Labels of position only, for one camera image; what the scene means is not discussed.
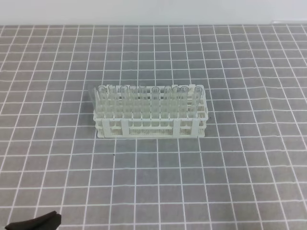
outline clear plastic tube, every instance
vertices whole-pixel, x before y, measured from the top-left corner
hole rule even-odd
[[[171,118],[178,118],[179,99],[180,99],[180,88],[178,86],[175,86],[172,90],[172,100],[171,100],[171,108],[170,108]]]
[[[134,119],[141,118],[141,105],[139,100],[138,89],[135,85],[129,87],[130,101],[132,105],[132,113]],[[141,126],[140,122],[133,122],[135,126]]]
[[[195,118],[197,116],[198,106],[201,101],[202,87],[196,86],[192,97],[192,105],[189,110],[189,117]]]
[[[142,110],[142,118],[149,119],[150,118],[150,103],[148,101],[147,87],[141,85],[139,87],[140,96],[141,96],[141,110]],[[149,126],[149,122],[143,122],[143,126]]]
[[[151,106],[151,112],[152,112],[152,118],[157,119],[159,118],[160,114],[160,89],[159,87],[153,87],[152,88],[152,106]]]
[[[130,99],[129,99],[129,88],[126,85],[121,86],[120,88],[122,108],[125,118],[131,118],[131,107],[130,107]]]
[[[100,103],[101,103],[101,107],[102,107],[102,114],[101,114],[101,117],[110,117],[111,114],[110,113],[110,110],[108,108],[108,98],[107,98],[107,89],[105,86],[99,86],[98,87],[98,94],[99,94],[99,97],[100,97]]]
[[[188,92],[189,88],[187,86],[180,88],[179,117],[181,118],[187,118]]]
[[[170,104],[172,97],[172,87],[165,86],[163,92],[163,100],[161,101],[161,118],[169,118]],[[168,122],[161,122],[161,126],[167,126]]]
[[[109,89],[110,107],[112,108],[114,117],[121,118],[122,112],[119,104],[119,95],[117,93],[117,89],[114,85],[109,85],[108,89]]]

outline black object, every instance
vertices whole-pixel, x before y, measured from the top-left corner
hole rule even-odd
[[[6,230],[56,230],[61,224],[62,216],[56,211],[47,213],[41,217],[21,222],[10,223]]]

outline grid mat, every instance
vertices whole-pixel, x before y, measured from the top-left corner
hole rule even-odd
[[[0,226],[307,229],[307,26],[0,26]],[[98,139],[86,85],[202,84],[199,139]]]

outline gray square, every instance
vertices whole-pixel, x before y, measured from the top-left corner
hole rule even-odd
[[[111,209],[111,223],[133,223],[134,205],[115,205]]]
[[[234,211],[238,221],[259,220],[256,203],[234,204]]]
[[[39,205],[61,205],[63,191],[63,188],[42,189]]]
[[[35,208],[29,207],[15,207],[12,210],[12,215],[10,221],[23,221],[25,219],[33,218],[35,213]]]
[[[54,139],[73,139],[75,136],[75,127],[57,127]]]
[[[113,154],[95,154],[93,160],[93,169],[112,169]]]
[[[226,168],[226,171],[230,184],[250,183],[247,168]]]
[[[137,169],[136,174],[137,184],[157,184],[158,182],[157,169]]]
[[[111,188],[110,187],[91,187],[88,194],[88,204],[110,204]]]
[[[114,140],[96,140],[94,152],[114,153],[114,147],[115,147]]]
[[[112,203],[134,203],[134,187],[116,186],[113,188]]]
[[[187,168],[182,169],[182,183],[183,184],[202,184],[203,181],[203,173],[201,169],[197,168]]]
[[[161,222],[181,222],[183,220],[183,206],[181,204],[161,204]]]
[[[180,185],[160,186],[160,202],[172,203],[182,202],[182,192]]]
[[[158,223],[159,206],[158,205],[137,205],[136,223]]]
[[[178,153],[159,153],[159,167],[179,167]]]
[[[304,150],[305,145],[302,138],[299,137],[284,137],[284,144],[287,150]]]
[[[181,167],[201,167],[201,158],[198,152],[181,153]]]
[[[221,167],[224,165],[220,152],[203,152],[201,156],[204,167]]]
[[[301,195],[297,184],[277,184],[281,200],[300,200]]]
[[[54,127],[37,127],[35,129],[34,140],[50,140],[53,138]]]
[[[234,221],[231,204],[209,204],[211,221]]]
[[[263,150],[260,138],[241,138],[243,149],[245,151]]]
[[[187,222],[202,222],[209,220],[207,204],[185,204]]]
[[[250,168],[249,173],[250,173],[252,183],[272,183],[273,182],[271,171],[268,167]]]
[[[0,190],[0,205],[11,206],[15,198],[16,190]]]
[[[28,156],[25,170],[45,170],[46,163],[47,156]]]
[[[36,172],[36,177],[40,177],[39,175],[40,172]],[[68,172],[67,171],[57,171],[57,172],[46,172],[46,176],[45,176],[45,180],[44,180],[44,187],[62,187],[65,185],[65,180],[66,180],[66,174]],[[24,179],[24,185],[29,186],[29,182],[28,180],[30,180],[30,176],[33,177],[34,172],[29,172],[28,175],[23,174],[23,179]],[[41,186],[41,182],[40,181],[35,181],[35,184],[39,184],[39,186]]]
[[[157,152],[157,140],[156,139],[140,139],[137,141],[138,152]]]
[[[136,203],[157,203],[158,186],[137,186]]]
[[[6,157],[2,166],[3,171],[22,171],[25,157]]]
[[[248,166],[267,166],[268,161],[265,152],[245,152]]]
[[[200,138],[200,146],[202,151],[220,151],[220,142],[218,138]]]
[[[49,144],[49,142],[47,142],[47,141],[45,141],[45,142],[41,141],[41,144],[39,146],[34,146],[34,150],[35,150],[34,153],[37,152],[36,154],[41,154],[42,152],[44,152],[45,154],[48,154],[49,148],[50,148],[50,147],[47,146],[48,144]],[[53,141],[52,148],[51,148],[51,154],[57,154],[57,153],[70,154],[71,148],[72,148],[72,141],[71,140]]]
[[[114,184],[119,184],[115,181],[115,175],[117,170],[114,173]],[[95,170],[92,171],[91,175],[91,186],[102,186],[102,185],[112,185],[112,170]]]
[[[84,216],[84,209],[85,207],[79,206],[63,207],[61,214],[65,216],[65,218],[63,218],[62,224],[82,224],[83,218],[80,217]]]
[[[224,152],[223,156],[226,167],[246,166],[242,152]]]
[[[207,184],[225,184],[227,183],[225,169],[223,168],[205,168],[205,180]]]
[[[224,151],[242,151],[239,138],[221,138],[221,145]]]
[[[250,184],[231,184],[229,187],[234,202],[255,200],[253,189]]]
[[[276,124],[258,124],[262,136],[279,136],[278,126]]]
[[[179,169],[159,169],[160,184],[180,184]]]
[[[146,153],[137,155],[137,168],[156,168],[157,154]]]
[[[225,184],[207,185],[209,202],[230,202],[228,186]]]
[[[90,169],[91,162],[91,155],[74,155],[71,157],[70,169]]]
[[[280,203],[258,203],[259,214],[262,220],[283,220]]]
[[[176,139],[159,139],[159,152],[177,152],[178,144]]]
[[[253,185],[257,201],[276,201],[278,200],[275,185],[255,184]]]
[[[238,137],[236,125],[218,125],[219,134],[221,137]]]
[[[107,224],[109,222],[109,209],[110,209],[109,206],[88,206],[86,210],[85,223],[86,224]]]
[[[64,205],[84,205],[86,196],[87,188],[67,188],[65,190]]]
[[[290,167],[278,166],[272,168],[272,173],[276,182],[294,182],[295,176]]]
[[[69,171],[67,186],[87,186],[90,179],[90,171]]]
[[[183,196],[185,202],[206,202],[206,192],[203,185],[184,185]]]
[[[179,140],[180,152],[199,151],[198,139],[185,138]]]
[[[115,168],[134,168],[135,153],[124,153],[115,155]]]
[[[256,124],[239,124],[238,129],[241,137],[255,137],[259,136]]]
[[[37,204],[39,189],[19,189],[16,197],[16,206],[35,206]]]
[[[293,165],[306,165],[307,155],[305,151],[289,151],[289,158]],[[285,152],[280,152],[280,155],[286,159],[284,165],[289,165],[289,160]]]

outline white test tube rack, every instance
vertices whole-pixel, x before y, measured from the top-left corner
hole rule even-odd
[[[208,108],[202,85],[172,85],[172,89],[174,87],[180,89],[181,87],[188,87],[188,97],[184,98],[187,101],[186,104],[180,100],[178,102],[172,101],[175,98],[171,97],[168,102],[164,100],[164,86],[147,86],[147,101],[144,101],[146,94],[143,90],[140,90],[139,86],[136,86],[139,92],[138,96],[135,95],[135,92],[134,94],[130,93],[130,101],[127,99],[126,90],[127,88],[133,89],[135,86],[115,87],[117,92],[115,97],[113,94],[109,95],[108,92],[108,99],[99,101],[100,97],[95,96],[94,121],[99,138],[196,138],[205,136]],[[195,87],[201,87],[201,98],[197,105],[193,101]],[[127,104],[130,105],[131,114],[128,112]],[[175,115],[173,106],[175,104],[178,105],[177,115]],[[183,112],[183,106],[186,107],[186,113]]]

